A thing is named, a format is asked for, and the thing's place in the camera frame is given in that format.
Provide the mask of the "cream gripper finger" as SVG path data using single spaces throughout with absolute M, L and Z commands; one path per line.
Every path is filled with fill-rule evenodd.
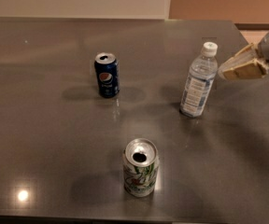
M 238 63 L 244 63 L 252 59 L 258 58 L 257 45 L 250 43 L 241 50 L 239 50 L 231 60 Z
M 253 58 L 248 61 L 232 58 L 219 67 L 218 74 L 225 80 L 263 78 L 269 74 L 269 63 L 262 58 Z

